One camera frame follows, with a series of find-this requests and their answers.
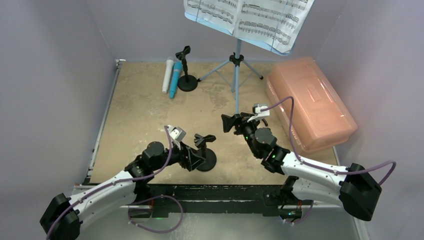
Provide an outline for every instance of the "tripod leg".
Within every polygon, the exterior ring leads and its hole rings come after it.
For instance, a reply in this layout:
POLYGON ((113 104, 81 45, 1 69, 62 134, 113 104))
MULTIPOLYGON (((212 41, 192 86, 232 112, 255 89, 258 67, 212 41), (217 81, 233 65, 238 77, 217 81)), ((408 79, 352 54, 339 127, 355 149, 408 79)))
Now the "tripod leg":
POLYGON ((214 72, 218 71, 220 68, 224 67, 226 64, 228 64, 230 60, 226 60, 225 62, 221 63, 219 66, 212 69, 212 71, 206 73, 204 76, 197 79, 198 82, 201 82, 203 79, 207 78, 209 75, 213 74, 214 72))
POLYGON ((234 66, 234 70, 232 72, 232 82, 231 82, 231 92, 234 93, 236 91, 236 66, 234 66))
POLYGON ((256 69, 254 69, 246 60, 243 60, 242 63, 246 64, 246 66, 250 68, 250 70, 252 70, 252 72, 254 72, 254 74, 259 77, 259 79, 264 79, 264 76, 262 76, 258 71, 256 71, 256 69))
POLYGON ((239 113, 239 66, 235 66, 235 113, 239 113))

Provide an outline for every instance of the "wooden floor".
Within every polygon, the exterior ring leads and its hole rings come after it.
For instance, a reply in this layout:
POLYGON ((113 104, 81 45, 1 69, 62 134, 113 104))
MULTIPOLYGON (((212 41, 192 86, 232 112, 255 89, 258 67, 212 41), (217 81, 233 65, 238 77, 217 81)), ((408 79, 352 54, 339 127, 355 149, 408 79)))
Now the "wooden floor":
MULTIPOLYGON (((199 78, 219 63, 189 63, 190 74, 199 78)), ((270 63, 252 64, 266 76, 272 69, 270 63)), ((220 72, 231 82, 232 64, 227 64, 220 72)), ((155 176, 151 183, 167 184, 243 184, 281 185, 286 176, 270 173, 255 159, 242 136, 232 132, 223 133, 221 114, 232 116, 235 100, 230 87, 217 74, 213 73, 200 82, 192 92, 178 90, 174 99, 161 92, 165 63, 125 62, 119 74, 113 93, 104 129, 101 135, 95 165, 91 176, 92 183, 103 182, 132 162, 152 141, 162 142, 166 148, 167 137, 164 125, 181 127, 186 131, 183 142, 195 147, 194 134, 216 136, 216 141, 208 143, 217 156, 217 164, 209 172, 188 172, 178 164, 168 166, 155 176)), ((245 66, 240 67, 240 83, 251 73, 245 66)), ((270 104, 265 93, 265 81, 254 74, 240 87, 241 112, 252 112, 255 103, 270 104)), ((269 128, 278 138, 277 144, 292 149, 281 124, 271 110, 267 118, 269 128)), ((332 148, 305 157, 336 165, 332 148)))

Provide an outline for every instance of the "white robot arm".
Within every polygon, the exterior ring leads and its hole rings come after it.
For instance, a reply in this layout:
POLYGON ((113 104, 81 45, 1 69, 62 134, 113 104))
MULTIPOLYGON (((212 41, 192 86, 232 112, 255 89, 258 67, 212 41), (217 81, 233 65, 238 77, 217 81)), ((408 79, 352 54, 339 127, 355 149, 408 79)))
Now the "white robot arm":
MULTIPOLYGON (((154 178, 153 172, 163 169, 166 163, 167 166, 179 163, 191 172, 207 162, 205 157, 197 154, 197 150, 182 142, 186 135, 184 130, 171 125, 167 128, 173 143, 172 151, 164 148, 160 142, 151 142, 142 154, 111 179, 70 197, 63 193, 55 196, 39 221, 46 233, 50 231, 49 239, 76 239, 80 231, 111 211, 129 205, 136 199, 151 197, 146 188, 147 183, 154 178)), ((196 134, 196 140, 199 141, 199 138, 203 137, 196 134)), ((206 147, 207 141, 201 142, 196 146, 206 147)))
POLYGON ((352 216, 370 221, 382 188, 369 173, 345 174, 364 170, 364 167, 356 163, 346 167, 298 158, 294 152, 277 145, 277 138, 269 128, 258 128, 259 120, 269 116, 267 108, 266 104, 255 104, 254 113, 222 114, 221 118, 224 133, 235 127, 234 134, 243 135, 253 156, 262 159, 265 169, 289 176, 277 197, 286 204, 313 200, 338 205, 352 216))

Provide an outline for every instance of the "white microphone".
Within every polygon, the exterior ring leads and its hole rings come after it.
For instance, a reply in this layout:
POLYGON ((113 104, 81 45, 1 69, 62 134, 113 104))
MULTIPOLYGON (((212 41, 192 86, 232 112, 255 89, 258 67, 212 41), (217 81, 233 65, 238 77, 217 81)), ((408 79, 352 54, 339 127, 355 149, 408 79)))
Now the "white microphone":
POLYGON ((170 85, 170 79, 171 79, 171 73, 172 73, 173 67, 174 67, 174 58, 170 56, 168 57, 168 60, 166 60, 165 76, 163 77, 162 93, 164 94, 168 92, 168 87, 170 85))

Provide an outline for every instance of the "black round base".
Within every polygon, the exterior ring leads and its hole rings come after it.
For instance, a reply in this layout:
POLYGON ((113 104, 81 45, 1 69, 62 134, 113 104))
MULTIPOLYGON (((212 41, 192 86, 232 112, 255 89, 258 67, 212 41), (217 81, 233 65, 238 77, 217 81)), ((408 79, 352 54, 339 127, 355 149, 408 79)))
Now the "black round base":
POLYGON ((198 87, 198 79, 193 75, 188 75, 188 81, 186 76, 182 76, 178 79, 178 88, 183 92, 191 92, 198 87))
MULTIPOLYGON (((196 153, 198 156, 202 155, 202 150, 197 150, 196 153)), ((196 169, 201 172, 207 172, 212 170, 215 165, 217 164, 217 156, 215 155, 215 152, 210 150, 209 148, 206 148, 206 162, 202 163, 202 165, 198 166, 196 169)))

